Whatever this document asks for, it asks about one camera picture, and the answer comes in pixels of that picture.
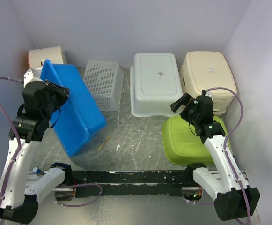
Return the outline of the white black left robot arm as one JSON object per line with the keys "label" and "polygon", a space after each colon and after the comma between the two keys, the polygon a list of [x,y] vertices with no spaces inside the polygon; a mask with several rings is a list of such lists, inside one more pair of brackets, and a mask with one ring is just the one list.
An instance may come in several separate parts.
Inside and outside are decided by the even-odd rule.
{"label": "white black left robot arm", "polygon": [[25,85],[24,102],[16,117],[8,118],[9,148],[0,179],[0,219],[29,224],[42,200],[57,186],[68,187],[74,176],[71,166],[54,163],[49,171],[30,188],[26,188],[34,152],[44,133],[52,126],[49,121],[70,96],[70,89],[48,80],[36,80]]}

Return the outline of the blue plastic tray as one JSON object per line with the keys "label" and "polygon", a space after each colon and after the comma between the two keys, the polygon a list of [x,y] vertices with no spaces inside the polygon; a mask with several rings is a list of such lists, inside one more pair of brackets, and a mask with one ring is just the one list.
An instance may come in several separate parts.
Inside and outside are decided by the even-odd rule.
{"label": "blue plastic tray", "polygon": [[54,112],[51,123],[66,152],[73,157],[106,125],[106,119],[72,64],[54,64],[45,60],[40,78],[70,90],[60,112]]}

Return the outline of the small wooden stick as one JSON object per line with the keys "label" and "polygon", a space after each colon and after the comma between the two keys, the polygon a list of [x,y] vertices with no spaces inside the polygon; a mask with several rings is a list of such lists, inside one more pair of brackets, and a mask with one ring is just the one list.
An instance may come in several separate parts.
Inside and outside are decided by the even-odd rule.
{"label": "small wooden stick", "polygon": [[103,141],[103,143],[98,147],[98,150],[101,150],[110,138],[111,138],[111,135],[107,136],[107,138]]}

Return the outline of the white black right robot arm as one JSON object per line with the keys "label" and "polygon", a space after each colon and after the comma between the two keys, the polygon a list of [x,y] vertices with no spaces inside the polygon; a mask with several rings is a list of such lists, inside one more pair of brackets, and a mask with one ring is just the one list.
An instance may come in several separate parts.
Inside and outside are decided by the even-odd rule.
{"label": "white black right robot arm", "polygon": [[211,175],[203,163],[187,165],[180,178],[189,186],[200,185],[212,197],[220,220],[246,218],[246,224],[250,224],[260,192],[250,186],[238,168],[228,146],[228,136],[222,125],[214,120],[212,98],[206,94],[192,97],[185,93],[170,108],[176,112],[181,106],[184,106],[181,118],[194,126],[196,135],[213,159],[220,180]]}

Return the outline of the large white plastic tub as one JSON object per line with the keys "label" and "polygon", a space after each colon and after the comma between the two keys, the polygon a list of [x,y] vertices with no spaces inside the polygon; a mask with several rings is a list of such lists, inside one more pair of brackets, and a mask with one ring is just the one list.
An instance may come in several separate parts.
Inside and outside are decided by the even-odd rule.
{"label": "large white plastic tub", "polygon": [[131,113],[135,117],[177,115],[170,105],[183,95],[171,53],[137,53],[130,71]]}

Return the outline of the cream cylindrical container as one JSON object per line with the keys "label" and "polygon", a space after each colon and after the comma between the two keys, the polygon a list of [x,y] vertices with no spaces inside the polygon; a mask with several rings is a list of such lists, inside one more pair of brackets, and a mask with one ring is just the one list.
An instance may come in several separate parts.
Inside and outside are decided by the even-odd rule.
{"label": "cream cylindrical container", "polygon": [[28,64],[30,68],[42,68],[44,61],[50,60],[55,64],[66,64],[67,60],[61,46],[30,50]]}

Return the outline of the small blue white bottle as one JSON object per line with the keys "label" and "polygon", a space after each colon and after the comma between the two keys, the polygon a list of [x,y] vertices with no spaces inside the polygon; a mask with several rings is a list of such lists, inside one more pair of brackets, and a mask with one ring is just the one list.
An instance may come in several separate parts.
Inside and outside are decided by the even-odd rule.
{"label": "small blue white bottle", "polygon": [[37,176],[42,176],[45,174],[45,172],[39,167],[33,167],[32,172]]}

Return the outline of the black base bar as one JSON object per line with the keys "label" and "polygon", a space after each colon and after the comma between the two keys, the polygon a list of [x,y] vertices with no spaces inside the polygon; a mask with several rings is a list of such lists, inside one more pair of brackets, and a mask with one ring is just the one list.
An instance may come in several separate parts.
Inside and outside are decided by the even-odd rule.
{"label": "black base bar", "polygon": [[186,170],[73,171],[71,182],[54,190],[76,198],[168,195],[197,200],[202,196],[202,187],[188,178]]}

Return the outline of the green plastic tray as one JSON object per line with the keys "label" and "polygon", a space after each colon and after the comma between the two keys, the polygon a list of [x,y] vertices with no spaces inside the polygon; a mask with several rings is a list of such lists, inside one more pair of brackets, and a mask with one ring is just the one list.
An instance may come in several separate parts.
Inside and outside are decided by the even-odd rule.
{"label": "green plastic tray", "polygon": [[180,116],[168,118],[162,126],[162,139],[165,155],[169,162],[175,165],[204,163],[213,165],[213,158],[201,139],[192,131],[189,125]]}

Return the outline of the beige perforated laundry basket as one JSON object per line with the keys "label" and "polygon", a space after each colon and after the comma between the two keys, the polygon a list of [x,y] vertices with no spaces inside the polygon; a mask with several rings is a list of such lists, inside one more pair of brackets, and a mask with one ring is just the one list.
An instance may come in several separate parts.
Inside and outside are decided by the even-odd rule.
{"label": "beige perforated laundry basket", "polygon": [[179,71],[183,93],[196,98],[202,90],[228,88],[237,93],[230,67],[220,52],[188,52]]}

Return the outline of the white perforated basket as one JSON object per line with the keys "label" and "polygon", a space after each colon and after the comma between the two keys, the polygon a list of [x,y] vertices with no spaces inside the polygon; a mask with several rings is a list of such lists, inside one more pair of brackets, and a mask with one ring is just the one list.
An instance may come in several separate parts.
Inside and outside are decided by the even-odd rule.
{"label": "white perforated basket", "polygon": [[103,112],[119,109],[124,72],[116,62],[94,61],[87,63],[83,81]]}

